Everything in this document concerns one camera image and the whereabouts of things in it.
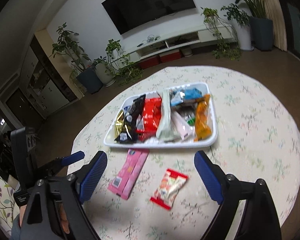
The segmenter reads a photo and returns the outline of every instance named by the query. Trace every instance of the floor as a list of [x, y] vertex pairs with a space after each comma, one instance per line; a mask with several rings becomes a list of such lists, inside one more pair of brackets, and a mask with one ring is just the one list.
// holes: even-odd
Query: floor
[[[271, 52], [244, 52], [239, 61], [215, 59], [211, 53], [201, 53], [181, 58], [145, 70], [143, 78], [167, 66], [213, 65], [227, 67], [255, 78], [264, 84], [283, 103], [296, 121], [300, 130], [300, 61], [293, 55], [274, 49]], [[130, 85], [118, 86], [118, 82], [103, 87], [94, 95], [87, 95], [80, 101], [52, 115], [42, 126], [39, 137], [38, 164], [42, 165], [56, 157], [71, 153], [72, 143], [80, 130], [109, 101]], [[300, 190], [290, 216], [282, 226], [282, 239], [290, 240], [300, 228]]]

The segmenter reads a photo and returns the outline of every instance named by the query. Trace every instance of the white tablecloth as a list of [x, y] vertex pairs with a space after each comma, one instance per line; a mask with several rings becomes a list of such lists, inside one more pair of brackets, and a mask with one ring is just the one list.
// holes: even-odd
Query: white tablecloth
[[[68, 173], [88, 163], [98, 150], [108, 166], [85, 210], [102, 239], [200, 239], [218, 204], [210, 196], [194, 167], [197, 149], [150, 150], [130, 198], [122, 200], [107, 190], [122, 168], [127, 151], [109, 149], [103, 138], [125, 98], [165, 87], [206, 82], [218, 121], [218, 139], [203, 149], [213, 163], [239, 180], [263, 178], [272, 194], [280, 225], [289, 215], [300, 185], [300, 133], [280, 101], [261, 83], [236, 71], [212, 66], [168, 67], [116, 96], [82, 129], [72, 153], [85, 159]], [[171, 211], [149, 201], [167, 168], [189, 175]], [[227, 239], [237, 231], [244, 201], [238, 207]]]

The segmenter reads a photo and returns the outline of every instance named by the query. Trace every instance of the tv stand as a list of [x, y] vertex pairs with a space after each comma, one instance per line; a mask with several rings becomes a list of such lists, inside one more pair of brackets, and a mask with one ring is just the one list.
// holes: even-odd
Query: tv stand
[[[231, 39], [233, 37], [232, 26], [226, 25], [226, 27], [221, 24], [217, 26], [224, 39]], [[145, 43], [139, 47], [135, 46], [131, 49], [124, 49], [124, 51], [129, 54], [130, 61], [138, 62], [142, 59], [167, 52], [169, 50], [215, 40], [217, 40], [217, 38], [211, 30], [209, 30], [205, 25], [200, 25], [163, 35], [156, 41]], [[115, 61], [117, 65], [123, 66], [124, 59], [119, 57]]]

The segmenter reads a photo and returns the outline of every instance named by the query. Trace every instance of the sleeve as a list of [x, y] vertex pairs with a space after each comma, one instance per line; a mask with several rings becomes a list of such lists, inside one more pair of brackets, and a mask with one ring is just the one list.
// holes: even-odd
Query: sleeve
[[19, 215], [14, 219], [12, 229], [11, 229], [11, 237], [9, 240], [20, 240], [20, 220]]

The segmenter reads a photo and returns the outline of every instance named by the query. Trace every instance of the pink candy box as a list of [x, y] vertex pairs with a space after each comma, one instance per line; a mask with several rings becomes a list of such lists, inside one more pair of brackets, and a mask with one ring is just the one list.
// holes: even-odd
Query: pink candy box
[[118, 175], [112, 180], [108, 189], [127, 200], [149, 154], [149, 150], [128, 150], [126, 161]]

